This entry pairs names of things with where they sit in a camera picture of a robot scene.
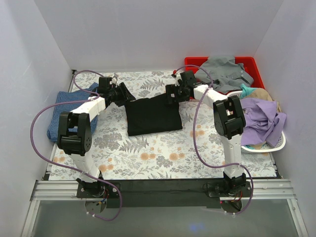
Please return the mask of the black floral print t-shirt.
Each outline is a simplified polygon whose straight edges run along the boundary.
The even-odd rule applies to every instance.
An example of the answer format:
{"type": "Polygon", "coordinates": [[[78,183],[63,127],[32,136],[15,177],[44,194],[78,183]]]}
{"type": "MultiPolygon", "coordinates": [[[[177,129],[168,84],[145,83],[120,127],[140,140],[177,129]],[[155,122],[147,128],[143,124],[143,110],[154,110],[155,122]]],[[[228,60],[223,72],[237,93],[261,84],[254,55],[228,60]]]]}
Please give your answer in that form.
{"type": "Polygon", "coordinates": [[[183,129],[179,104],[167,104],[166,94],[142,98],[125,104],[129,136],[183,129]]]}

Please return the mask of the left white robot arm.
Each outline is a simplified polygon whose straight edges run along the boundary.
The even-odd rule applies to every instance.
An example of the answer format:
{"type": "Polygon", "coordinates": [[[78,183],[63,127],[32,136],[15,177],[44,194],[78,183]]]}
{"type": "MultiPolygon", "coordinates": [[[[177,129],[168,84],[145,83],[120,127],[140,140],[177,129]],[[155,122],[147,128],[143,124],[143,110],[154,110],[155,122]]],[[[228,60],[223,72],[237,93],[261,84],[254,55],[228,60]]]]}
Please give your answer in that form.
{"type": "Polygon", "coordinates": [[[102,173],[97,168],[92,154],[91,122],[111,103],[123,106],[135,97],[122,82],[115,77],[100,77],[98,87],[91,92],[88,101],[70,112],[62,112],[59,117],[57,146],[74,162],[80,172],[77,182],[93,197],[101,197],[106,185],[101,182],[102,173]]]}

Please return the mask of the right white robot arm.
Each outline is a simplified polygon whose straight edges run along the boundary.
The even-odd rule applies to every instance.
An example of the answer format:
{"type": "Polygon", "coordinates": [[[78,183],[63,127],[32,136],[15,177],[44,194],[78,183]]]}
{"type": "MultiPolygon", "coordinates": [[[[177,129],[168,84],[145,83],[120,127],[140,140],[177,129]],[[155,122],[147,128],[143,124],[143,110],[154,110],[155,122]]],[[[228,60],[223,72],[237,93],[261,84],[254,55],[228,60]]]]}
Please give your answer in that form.
{"type": "Polygon", "coordinates": [[[180,76],[176,84],[165,86],[167,103],[171,105],[194,98],[213,110],[214,126],[221,137],[225,156],[225,164],[219,166],[224,168],[223,184],[214,191],[235,196],[246,186],[246,175],[241,164],[241,137],[246,122],[240,99],[237,96],[228,97],[210,85],[197,81],[192,71],[185,71],[180,76]]]}

